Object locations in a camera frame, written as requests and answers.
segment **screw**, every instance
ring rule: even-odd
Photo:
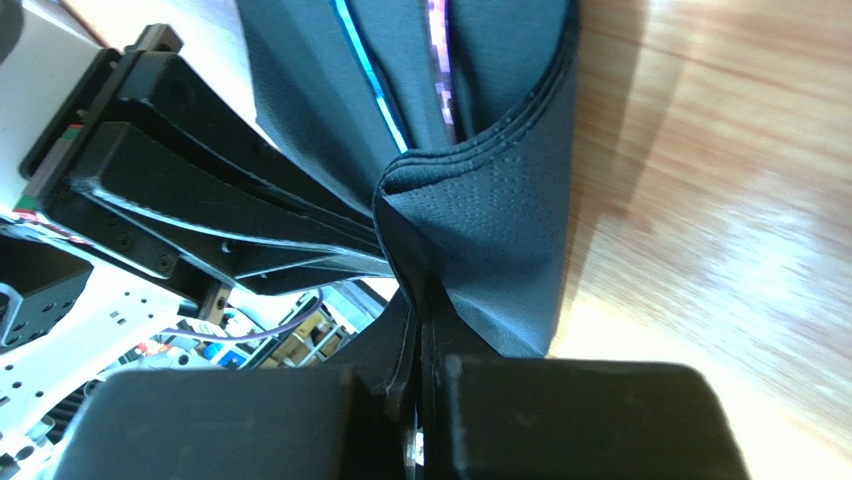
[[[126,252],[133,248],[133,238],[127,232],[121,232],[118,234],[118,250],[119,252]]]
[[[160,257],[160,260],[157,261],[157,271],[165,273],[168,272],[170,268],[172,268],[172,259],[168,255]]]

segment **wooden surface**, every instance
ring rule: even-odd
[[[175,25],[253,122],[228,0],[64,0]],[[852,2],[585,0],[559,357],[704,373],[755,478],[852,478]]]

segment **cable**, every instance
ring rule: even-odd
[[[306,312],[297,316],[296,318],[290,320],[285,325],[280,325],[278,327],[273,328],[272,330],[267,330],[265,332],[260,333],[252,333],[250,335],[246,335],[244,337],[219,337],[216,335],[210,335],[207,333],[198,333],[191,332],[189,330],[179,330],[177,328],[167,328],[162,331],[163,334],[174,335],[177,337],[185,337],[192,338],[195,340],[201,340],[203,342],[216,342],[216,343],[244,343],[251,342],[254,340],[262,340],[264,338],[272,337],[275,335],[280,335],[285,332],[289,332],[290,330],[295,329],[299,325],[301,325],[305,320],[307,320],[311,315],[317,313],[317,311],[322,307],[322,302],[324,300],[324,296],[322,294],[322,289],[317,289],[317,301],[309,308]]]

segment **folded fabric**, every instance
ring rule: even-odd
[[[408,300],[440,281],[508,356],[546,352],[561,301],[576,90],[575,1],[451,0],[449,146],[426,5],[349,0],[410,142],[398,149],[333,1],[238,0],[258,123],[305,171],[375,216]]]
[[[507,356],[545,354],[558,320],[578,20],[566,11],[547,73],[496,124],[447,154],[406,153],[376,194],[380,237],[412,302],[428,301],[417,282],[435,276]]]

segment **white panel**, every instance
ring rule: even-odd
[[[0,215],[13,218],[27,184],[21,160],[100,49],[26,8],[21,38],[0,63]]]
[[[140,341],[174,326],[180,299],[98,265],[71,312],[48,335],[0,356],[0,452],[29,445],[51,408]]]

